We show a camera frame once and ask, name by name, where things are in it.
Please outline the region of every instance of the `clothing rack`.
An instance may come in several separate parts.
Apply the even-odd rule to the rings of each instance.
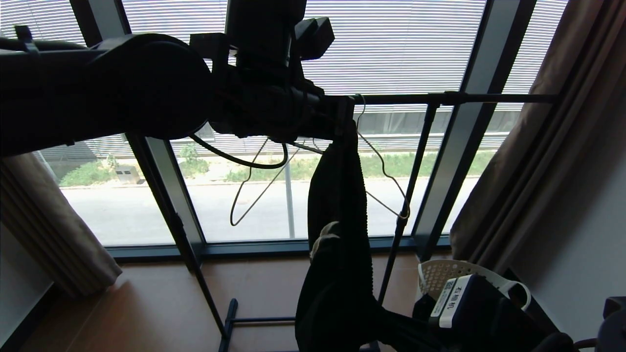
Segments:
[[[422,133],[419,138],[419,143],[417,147],[417,152],[415,156],[415,160],[413,162],[413,167],[411,169],[411,174],[409,177],[409,184],[407,186],[406,191],[406,200],[404,201],[402,211],[400,212],[403,217],[406,217],[408,212],[408,207],[411,202],[411,197],[413,196],[413,191],[415,189],[415,183],[417,181],[417,176],[419,172],[419,168],[421,166],[421,161],[424,157],[424,152],[426,150],[426,142],[428,140],[428,135],[430,133],[430,129],[432,127],[435,114],[437,109],[441,105],[460,105],[463,103],[471,103],[471,102],[482,102],[482,103],[552,103],[557,96],[556,95],[526,95],[526,94],[468,94],[459,91],[447,91],[444,93],[429,93],[429,94],[418,94],[418,95],[356,95],[353,96],[355,104],[357,105],[387,105],[387,104],[426,104],[428,107],[426,109],[426,116],[424,117],[424,127],[422,129]],[[398,253],[398,247],[400,244],[400,240],[403,236],[404,228],[408,223],[408,219],[398,218],[396,222],[396,230],[394,232],[393,242],[391,244],[391,250],[389,251],[389,259],[387,260],[387,266],[385,268],[385,273],[382,279],[381,290],[379,293],[378,301],[382,304],[384,301],[385,293],[387,291],[387,287],[389,285],[389,278],[391,277],[391,271],[393,270],[394,261],[396,260],[396,255]],[[432,241],[429,241],[431,246],[435,246],[436,242],[432,244]],[[179,242],[179,249],[183,252],[192,253],[191,243],[184,238],[182,243]],[[207,282],[204,279],[202,274],[202,270],[200,268],[200,263],[197,260],[192,262],[190,268],[194,275],[198,280],[198,284],[200,285],[200,289],[202,290],[203,295],[207,301],[207,304],[211,310],[211,314],[215,320],[215,324],[220,331],[222,340],[220,342],[220,347],[218,352],[228,352],[228,347],[230,346],[230,342],[232,339],[232,333],[234,327],[237,324],[262,324],[262,323],[291,323],[295,322],[295,317],[259,317],[259,318],[237,318],[237,307],[239,302],[233,298],[230,300],[230,306],[228,307],[228,313],[226,315],[226,319],[222,321],[215,302],[213,301],[213,297],[208,289]],[[367,352],[380,352],[380,348],[378,346],[377,341],[373,341],[370,343],[368,348],[364,348],[361,351]]]

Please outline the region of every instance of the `pavement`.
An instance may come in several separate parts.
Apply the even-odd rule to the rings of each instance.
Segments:
[[[449,232],[477,178],[463,183],[443,232]],[[407,180],[398,180],[406,189]],[[405,233],[410,232],[428,179],[416,183],[411,201],[412,215]],[[266,184],[246,184],[235,207],[234,220],[241,217]],[[272,184],[241,223],[232,227],[228,220],[230,208],[239,185],[189,185],[193,206],[209,242],[289,239],[285,183]],[[400,210],[402,195],[391,180],[366,180],[366,188],[392,209]],[[141,244],[172,244],[173,238],[158,209],[149,187],[95,187],[63,189],[77,213],[85,220],[105,246]],[[308,182],[292,182],[295,238],[307,236]],[[393,234],[396,216],[375,200],[367,198],[368,232],[370,236]]]

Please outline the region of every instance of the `utility box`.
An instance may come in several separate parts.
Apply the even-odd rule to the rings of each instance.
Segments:
[[[118,166],[115,168],[115,173],[124,185],[136,185],[140,181],[139,173],[134,166]]]

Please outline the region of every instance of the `curtain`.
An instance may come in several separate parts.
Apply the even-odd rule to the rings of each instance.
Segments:
[[[112,285],[120,267],[32,154],[0,162],[2,225],[72,298]]]
[[[525,104],[456,222],[455,259],[502,273],[568,174],[624,99],[626,2],[570,1],[531,93],[557,104]]]

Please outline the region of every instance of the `perforated basket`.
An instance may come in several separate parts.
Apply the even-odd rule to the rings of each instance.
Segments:
[[[446,281],[454,277],[478,274],[484,276],[495,288],[509,297],[508,291],[515,285],[519,284],[526,292],[526,303],[522,310],[526,310],[531,301],[530,290],[524,284],[518,281],[507,280],[495,272],[485,269],[476,264],[455,261],[452,259],[435,259],[420,263],[418,266],[418,299],[425,294],[429,294],[435,300],[439,299],[441,290]]]

